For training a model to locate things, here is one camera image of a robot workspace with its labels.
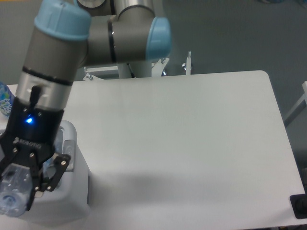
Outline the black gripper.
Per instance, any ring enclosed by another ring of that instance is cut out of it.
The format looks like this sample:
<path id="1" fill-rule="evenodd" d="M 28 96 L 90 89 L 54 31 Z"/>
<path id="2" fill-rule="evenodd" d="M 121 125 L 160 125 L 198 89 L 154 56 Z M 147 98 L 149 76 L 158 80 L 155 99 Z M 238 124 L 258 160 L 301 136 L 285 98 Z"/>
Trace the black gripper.
<path id="1" fill-rule="evenodd" d="M 0 137 L 3 152 L 0 154 L 0 179 L 12 163 L 30 168 L 32 188 L 26 211 L 31 209 L 37 192 L 55 190 L 70 163 L 71 156 L 55 153 L 53 146 L 63 114 L 63 110 L 31 108 L 19 98 L 14 99 L 6 130 Z M 40 168 L 51 157 L 56 171 L 46 179 Z"/>

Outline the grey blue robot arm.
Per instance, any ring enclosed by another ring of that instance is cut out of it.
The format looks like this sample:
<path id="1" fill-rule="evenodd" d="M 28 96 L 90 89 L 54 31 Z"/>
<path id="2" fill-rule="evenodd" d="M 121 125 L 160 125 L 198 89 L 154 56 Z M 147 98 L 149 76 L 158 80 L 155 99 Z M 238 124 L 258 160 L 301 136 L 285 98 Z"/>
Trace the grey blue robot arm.
<path id="1" fill-rule="evenodd" d="M 54 142 L 78 68 L 165 58 L 170 22 L 151 0 L 44 0 L 0 137 L 0 212 L 18 217 L 71 162 Z"/>

